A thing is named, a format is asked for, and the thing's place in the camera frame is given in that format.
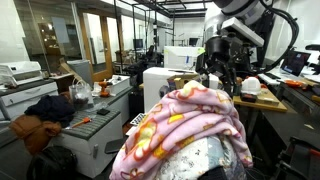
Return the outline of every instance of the pink fleece blanket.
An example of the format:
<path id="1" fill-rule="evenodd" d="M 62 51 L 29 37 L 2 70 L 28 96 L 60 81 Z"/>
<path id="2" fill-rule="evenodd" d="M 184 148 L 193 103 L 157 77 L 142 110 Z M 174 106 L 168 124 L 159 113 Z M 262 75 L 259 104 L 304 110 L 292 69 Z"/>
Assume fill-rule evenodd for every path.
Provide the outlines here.
<path id="1" fill-rule="evenodd" d="M 217 133 L 228 135 L 244 166 L 253 165 L 231 98 L 190 81 L 150 110 L 119 151 L 110 179 L 153 179 L 164 158 Z"/>

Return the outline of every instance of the brown jacket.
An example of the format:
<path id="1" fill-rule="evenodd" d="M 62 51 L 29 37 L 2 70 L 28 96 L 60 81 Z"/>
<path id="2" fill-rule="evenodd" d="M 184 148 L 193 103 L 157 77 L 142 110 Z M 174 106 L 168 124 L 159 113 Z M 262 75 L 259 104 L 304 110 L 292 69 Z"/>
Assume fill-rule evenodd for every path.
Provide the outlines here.
<path id="1" fill-rule="evenodd" d="M 44 149 L 51 137 L 61 131 L 59 122 L 40 121 L 37 116 L 21 115 L 10 124 L 10 129 L 15 132 L 30 154 L 34 155 Z"/>

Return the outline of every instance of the glass door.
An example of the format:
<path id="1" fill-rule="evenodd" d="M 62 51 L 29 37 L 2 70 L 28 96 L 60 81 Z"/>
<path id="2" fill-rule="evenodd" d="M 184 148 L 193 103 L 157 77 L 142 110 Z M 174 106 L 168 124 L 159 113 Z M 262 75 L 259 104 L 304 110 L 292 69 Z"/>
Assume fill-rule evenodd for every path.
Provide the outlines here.
<path id="1" fill-rule="evenodd" d="M 86 52 L 95 82 L 112 76 L 112 58 L 105 16 L 79 11 L 80 25 Z"/>

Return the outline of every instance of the black bag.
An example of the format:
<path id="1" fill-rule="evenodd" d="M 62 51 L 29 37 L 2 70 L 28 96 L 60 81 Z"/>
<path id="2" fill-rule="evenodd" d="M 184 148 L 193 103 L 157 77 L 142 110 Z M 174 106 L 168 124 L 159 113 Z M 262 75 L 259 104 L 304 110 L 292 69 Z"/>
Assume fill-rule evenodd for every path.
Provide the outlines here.
<path id="1" fill-rule="evenodd" d="M 29 165 L 27 180 L 71 180 L 77 158 L 69 149 L 52 146 L 36 154 Z"/>

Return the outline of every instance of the drawer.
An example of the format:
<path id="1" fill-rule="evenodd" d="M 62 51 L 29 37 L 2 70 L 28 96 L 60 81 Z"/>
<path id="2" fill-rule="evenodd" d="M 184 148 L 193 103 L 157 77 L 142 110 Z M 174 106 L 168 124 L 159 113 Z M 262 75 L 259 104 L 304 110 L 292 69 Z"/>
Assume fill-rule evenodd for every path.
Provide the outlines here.
<path id="1" fill-rule="evenodd" d="M 11 106 L 8 106 L 4 110 L 6 117 L 9 118 L 10 120 L 15 120 L 18 116 L 24 114 L 24 111 L 26 111 L 29 106 L 37 104 L 39 102 L 39 100 L 41 99 L 41 97 L 45 96 L 45 95 L 51 95 L 51 96 L 58 95 L 58 92 L 53 91 L 50 93 L 41 94 L 40 96 L 25 100 L 21 103 L 16 103 Z"/>
<path id="2" fill-rule="evenodd" d="M 17 93 L 9 94 L 7 96 L 1 97 L 4 106 L 11 106 L 28 99 L 33 99 L 35 97 L 56 91 L 58 89 L 57 84 L 52 82 L 50 84 L 45 84 L 42 86 L 34 87 Z"/>

